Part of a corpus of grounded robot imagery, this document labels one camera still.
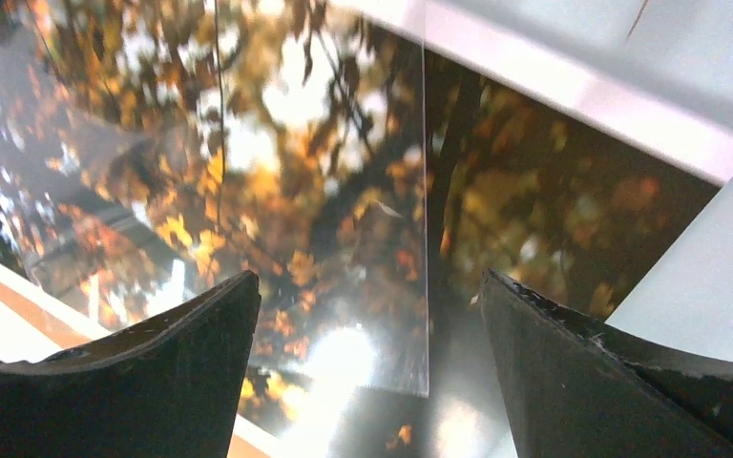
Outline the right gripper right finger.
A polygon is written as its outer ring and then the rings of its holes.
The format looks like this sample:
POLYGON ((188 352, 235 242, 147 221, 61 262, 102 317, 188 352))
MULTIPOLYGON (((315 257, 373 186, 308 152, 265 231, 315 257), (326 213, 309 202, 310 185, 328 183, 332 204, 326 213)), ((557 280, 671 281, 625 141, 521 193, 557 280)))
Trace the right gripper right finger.
POLYGON ((521 457, 733 457, 733 362, 653 343, 488 270, 478 302, 521 457))

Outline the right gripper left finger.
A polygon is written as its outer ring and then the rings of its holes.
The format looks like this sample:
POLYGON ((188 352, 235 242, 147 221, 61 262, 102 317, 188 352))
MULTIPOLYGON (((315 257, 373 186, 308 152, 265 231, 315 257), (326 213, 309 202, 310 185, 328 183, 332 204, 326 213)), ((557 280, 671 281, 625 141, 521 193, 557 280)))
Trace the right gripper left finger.
POLYGON ((225 456, 260 306, 245 271, 44 360, 0 360, 0 457, 225 456))

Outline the clear acrylic sheet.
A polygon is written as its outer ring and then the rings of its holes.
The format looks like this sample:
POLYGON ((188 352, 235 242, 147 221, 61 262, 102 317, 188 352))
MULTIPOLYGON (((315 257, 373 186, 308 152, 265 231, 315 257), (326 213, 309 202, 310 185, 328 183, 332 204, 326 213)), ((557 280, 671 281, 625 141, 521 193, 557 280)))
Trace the clear acrylic sheet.
POLYGON ((0 1, 0 260, 109 330, 249 270, 253 364, 424 395, 423 57, 372 1, 0 1))

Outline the autumn leaves photo print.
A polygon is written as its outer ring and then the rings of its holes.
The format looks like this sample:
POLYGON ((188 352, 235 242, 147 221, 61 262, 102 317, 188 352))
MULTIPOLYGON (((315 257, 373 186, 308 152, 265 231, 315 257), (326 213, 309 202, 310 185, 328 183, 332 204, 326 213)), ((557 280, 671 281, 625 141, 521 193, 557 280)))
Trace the autumn leaves photo print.
POLYGON ((274 457, 521 457, 478 295, 493 270, 603 323, 719 191, 681 150, 633 140, 484 68, 471 21, 372 1, 424 50, 429 390, 258 366, 233 433, 274 457))

